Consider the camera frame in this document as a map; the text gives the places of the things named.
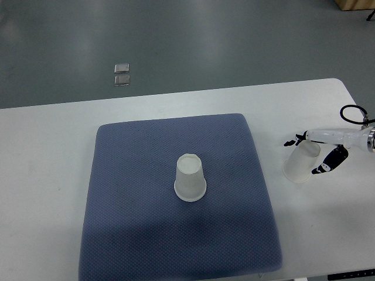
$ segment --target white paper cup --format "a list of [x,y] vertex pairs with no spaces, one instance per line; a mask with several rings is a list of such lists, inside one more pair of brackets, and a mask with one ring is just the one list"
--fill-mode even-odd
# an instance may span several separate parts
[[175,192],[187,202],[197,201],[206,193],[202,162],[195,154],[184,154],[178,159]]
[[282,171],[288,180],[303,183],[310,178],[321,147],[309,140],[303,140],[282,165]]

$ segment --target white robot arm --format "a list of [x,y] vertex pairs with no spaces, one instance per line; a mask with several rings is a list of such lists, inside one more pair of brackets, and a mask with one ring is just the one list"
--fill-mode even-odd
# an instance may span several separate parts
[[[347,107],[359,108],[364,113],[363,122],[355,122],[345,118],[343,110]],[[300,142],[307,139],[312,142],[336,145],[336,148],[327,155],[323,163],[312,170],[313,174],[330,172],[337,168],[348,157],[349,152],[347,149],[352,146],[357,146],[361,150],[375,152],[375,128],[368,126],[369,123],[375,122],[375,119],[369,120],[366,110],[358,105],[346,105],[341,109],[340,115],[350,123],[362,125],[362,129],[308,130],[303,135],[296,135],[296,140],[291,140],[284,144],[284,146],[299,145]]]

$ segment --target gray floor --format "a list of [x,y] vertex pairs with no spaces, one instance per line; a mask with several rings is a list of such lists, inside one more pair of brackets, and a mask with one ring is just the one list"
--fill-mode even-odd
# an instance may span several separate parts
[[[375,118],[370,12],[333,0],[0,0],[0,108],[334,77]],[[114,87],[122,62],[131,85]]]

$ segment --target textured fabric surface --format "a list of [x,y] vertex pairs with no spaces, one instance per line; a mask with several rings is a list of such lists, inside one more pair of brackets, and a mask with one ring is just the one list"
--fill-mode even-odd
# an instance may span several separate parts
[[[176,162],[202,160],[207,192],[173,189]],[[277,226],[241,114],[101,126],[88,189],[80,280],[205,279],[281,267]]]

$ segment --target table surface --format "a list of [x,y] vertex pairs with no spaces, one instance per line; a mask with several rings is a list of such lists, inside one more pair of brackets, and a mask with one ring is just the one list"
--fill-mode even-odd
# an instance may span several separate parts
[[[357,148],[335,171],[292,183],[282,163],[296,133],[359,128],[336,79],[0,110],[2,280],[77,280],[97,129],[114,122],[241,113],[268,187],[283,254],[262,280],[375,268],[375,157]],[[348,109],[349,118],[362,115]],[[318,163],[334,148],[321,145]],[[247,279],[258,276],[247,276]]]

